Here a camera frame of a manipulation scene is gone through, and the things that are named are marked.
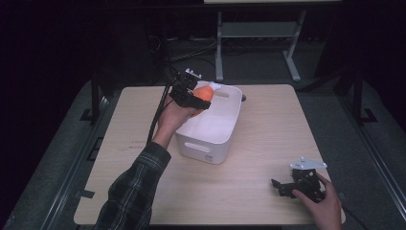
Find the person's hand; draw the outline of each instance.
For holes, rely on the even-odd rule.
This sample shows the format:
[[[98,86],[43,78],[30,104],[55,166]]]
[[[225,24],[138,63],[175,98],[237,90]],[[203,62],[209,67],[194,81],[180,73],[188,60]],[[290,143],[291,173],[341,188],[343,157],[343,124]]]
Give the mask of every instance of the person's hand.
[[[298,190],[294,190],[292,194],[310,211],[317,227],[321,230],[341,229],[341,201],[335,193],[332,183],[318,173],[317,176],[326,187],[325,199],[321,202],[313,202]]]
[[[179,106],[167,95],[164,110],[158,120],[158,129],[152,141],[167,149],[175,131],[181,127],[195,111],[195,108]]]

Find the white plastic bin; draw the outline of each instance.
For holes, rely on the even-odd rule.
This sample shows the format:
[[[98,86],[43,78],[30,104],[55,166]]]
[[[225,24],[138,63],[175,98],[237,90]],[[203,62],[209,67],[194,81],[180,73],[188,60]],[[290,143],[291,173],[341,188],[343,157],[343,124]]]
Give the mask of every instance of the white plastic bin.
[[[200,81],[197,87],[208,84]],[[212,104],[190,118],[175,133],[181,154],[212,164],[224,162],[241,107],[242,93],[236,87],[221,84]]]

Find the gray floor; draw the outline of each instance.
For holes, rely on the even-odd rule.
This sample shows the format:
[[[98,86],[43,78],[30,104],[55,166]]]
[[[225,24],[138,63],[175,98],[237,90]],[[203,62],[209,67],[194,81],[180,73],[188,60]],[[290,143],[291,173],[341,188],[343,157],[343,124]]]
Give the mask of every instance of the gray floor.
[[[299,44],[294,60],[303,78],[301,82],[294,82],[289,76],[282,57],[284,43],[272,41],[270,44],[261,48],[253,45],[256,48],[249,51],[254,52],[240,55],[225,52],[223,83],[287,83],[301,88],[315,81],[312,77],[323,44]],[[170,46],[172,57],[176,58],[202,44],[174,41]],[[204,80],[212,81],[213,63],[214,54],[211,53],[173,63],[173,66],[178,70],[190,67],[201,73]],[[328,164],[336,191],[343,204],[370,229],[406,229],[406,221],[396,207],[389,186],[382,179],[379,165],[373,161],[373,153],[378,152],[399,189],[406,191],[406,168],[403,166],[406,162],[406,134],[367,83],[364,84],[363,107],[371,109],[378,122],[362,127],[355,125],[347,108],[351,94],[345,98],[335,96],[332,93],[335,82],[332,80],[309,93],[298,93],[298,98],[320,153]],[[120,90],[104,100],[99,121],[90,126],[90,122],[79,120],[83,110],[91,107],[90,84],[83,86],[15,206],[11,224],[5,229],[91,229],[91,226],[77,226],[73,215],[79,203],[79,191],[84,188],[93,166],[93,161],[86,159],[89,155],[90,158],[96,156],[92,155],[96,152],[91,149],[107,130],[119,97]],[[254,226],[246,226],[246,229],[252,228]],[[310,225],[284,226],[283,229],[316,228]],[[347,215],[344,229],[362,227]]]

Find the cable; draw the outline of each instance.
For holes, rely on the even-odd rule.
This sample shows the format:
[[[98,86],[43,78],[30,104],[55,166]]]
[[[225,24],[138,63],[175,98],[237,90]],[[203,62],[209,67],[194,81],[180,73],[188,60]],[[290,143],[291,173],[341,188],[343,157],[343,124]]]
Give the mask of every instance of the cable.
[[[158,52],[159,49],[161,48],[161,39],[159,39],[158,36],[154,36],[154,35],[150,35],[148,38],[153,38],[154,40],[157,41],[157,47],[151,52]]]
[[[359,219],[355,214],[350,212],[350,210],[347,207],[345,207],[344,205],[341,205],[341,207],[343,208],[344,212],[352,216],[365,230],[369,230],[369,228],[361,221],[361,219]]]
[[[170,105],[172,102],[173,102],[173,99],[170,100],[170,101],[167,103],[167,105],[165,105],[165,107],[162,108],[161,113],[162,113],[162,112],[168,107],[168,105]]]
[[[211,51],[216,46],[216,44],[217,44],[217,42],[215,41],[211,45],[206,46],[204,48],[201,48],[201,49],[199,49],[197,51],[193,51],[193,52],[190,52],[188,54],[178,56],[178,57],[169,57],[168,59],[170,59],[171,61],[176,61],[176,60],[180,60],[180,59],[185,59],[185,58],[191,58],[191,57],[194,57],[194,56],[198,56],[198,55],[204,54],[204,53],[206,53],[208,51]]]
[[[161,17],[160,19],[161,19],[162,25],[164,25],[164,18]],[[168,53],[168,56],[169,56],[169,58],[168,58],[169,78],[167,79],[167,82],[166,82],[166,85],[165,85],[165,88],[164,88],[164,92],[162,93],[162,96],[161,96],[161,101],[159,102],[158,108],[155,111],[155,115],[153,117],[151,126],[149,128],[149,133],[148,133],[148,137],[147,137],[147,144],[149,142],[151,142],[152,136],[153,136],[153,131],[155,130],[156,124],[158,123],[158,120],[159,120],[159,117],[162,114],[162,111],[165,109],[164,103],[165,103],[165,100],[167,98],[169,88],[172,85],[172,77],[174,76],[174,73],[173,73],[174,68],[172,68],[172,65],[171,65],[169,46],[167,44],[167,33],[165,31],[164,26],[162,26],[161,29],[162,29],[162,35],[164,37],[163,47],[165,49],[167,49],[167,53]]]
[[[203,61],[209,63],[215,69],[215,65],[211,61],[204,59],[203,57],[189,57],[188,59],[185,59],[185,60],[193,60],[193,59],[203,60]]]

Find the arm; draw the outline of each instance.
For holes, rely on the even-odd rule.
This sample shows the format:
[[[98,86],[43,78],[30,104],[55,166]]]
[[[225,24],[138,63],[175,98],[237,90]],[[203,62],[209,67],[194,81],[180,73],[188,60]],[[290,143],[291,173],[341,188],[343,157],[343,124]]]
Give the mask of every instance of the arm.
[[[341,229],[341,201],[334,191],[330,181],[317,173],[317,176],[326,187],[326,196],[320,203],[315,203],[303,193],[294,190],[292,193],[310,211],[317,227],[321,230]]]
[[[169,103],[158,121],[158,129],[144,150],[108,191],[94,229],[144,229],[149,225],[158,181],[170,154],[167,151],[174,132],[195,109]]]

